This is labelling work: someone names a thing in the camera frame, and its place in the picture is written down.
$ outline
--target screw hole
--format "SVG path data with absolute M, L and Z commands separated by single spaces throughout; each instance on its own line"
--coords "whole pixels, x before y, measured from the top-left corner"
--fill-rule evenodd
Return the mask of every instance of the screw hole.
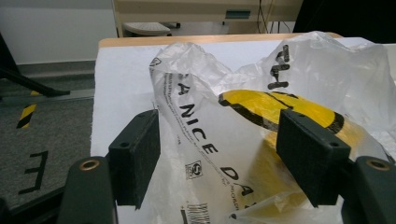
M 379 171 L 388 171 L 390 169 L 389 166 L 382 161 L 368 160 L 366 163 Z
M 98 167 L 99 164 L 100 162 L 98 160 L 84 161 L 82 164 L 79 165 L 79 169 L 82 171 L 89 171 Z
M 128 147 L 129 146 L 129 142 L 123 142 L 120 144 L 120 147 Z
M 339 147 L 340 145 L 338 145 L 338 143 L 330 143 L 330 146 L 332 146 L 332 147 Z

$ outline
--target wooden table edge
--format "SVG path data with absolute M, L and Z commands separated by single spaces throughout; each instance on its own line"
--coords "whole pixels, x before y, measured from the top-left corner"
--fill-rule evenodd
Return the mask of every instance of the wooden table edge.
M 327 33 L 331 37 L 341 37 L 336 33 Z M 180 36 L 150 36 L 107 38 L 99 42 L 99 48 L 169 45 L 175 42 L 219 43 L 238 41 L 283 40 L 301 34 L 263 34 L 263 35 L 180 35 Z

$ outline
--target black cable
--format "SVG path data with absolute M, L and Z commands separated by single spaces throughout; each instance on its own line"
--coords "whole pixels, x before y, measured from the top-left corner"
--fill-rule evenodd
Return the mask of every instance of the black cable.
M 260 0 L 259 14 L 262 15 L 262 22 L 264 22 L 264 28 L 265 28 L 266 33 L 268 34 L 267 25 L 265 24 L 265 18 L 264 18 L 264 14 L 262 12 L 262 0 Z
M 272 22 L 271 22 L 271 30 L 270 30 L 270 34 L 272 33 L 272 31 L 273 31 L 273 28 L 274 28 L 274 22 L 272 21 Z
M 325 0 L 322 0 L 321 2 L 320 2 L 320 4 L 318 5 L 318 7 L 316 8 L 316 11 L 312 14 L 312 16 L 311 16 L 311 20 L 307 23 L 307 25 L 305 26 L 305 28 L 304 28 L 304 31 L 305 32 L 307 32 L 307 30 L 308 30 L 308 28 L 311 26 L 311 23 L 312 22 L 317 22 L 316 20 L 314 20 L 314 18 L 317 18 L 318 17 L 318 13 L 320 12 L 320 10 L 324 7 L 324 4 L 325 4 Z
M 260 15 L 260 7 L 259 7 L 259 12 L 257 13 L 257 29 L 259 30 L 259 34 L 261 34 L 262 32 L 260 31 L 259 15 Z
M 291 33 L 289 26 L 285 22 L 283 22 L 283 24 L 285 24 L 285 26 L 288 27 L 289 33 Z

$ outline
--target yellow logo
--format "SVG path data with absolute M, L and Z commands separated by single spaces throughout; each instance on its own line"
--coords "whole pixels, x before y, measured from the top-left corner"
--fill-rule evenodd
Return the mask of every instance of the yellow logo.
M 219 96 L 219 103 L 230 106 L 245 119 L 273 132 L 277 132 L 281 109 L 302 113 L 332 133 L 340 132 L 344 126 L 344 117 L 340 114 L 284 92 L 226 91 Z

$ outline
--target yellow and black hazard tape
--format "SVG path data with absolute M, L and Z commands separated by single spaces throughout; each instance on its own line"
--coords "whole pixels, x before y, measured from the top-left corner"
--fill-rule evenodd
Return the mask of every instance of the yellow and black hazard tape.
M 38 95 L 39 93 L 36 91 L 32 91 L 31 95 Z M 33 116 L 33 112 L 35 112 L 36 105 L 27 105 L 21 114 L 20 121 L 17 124 L 17 129 L 27 128 L 29 127 L 30 119 Z

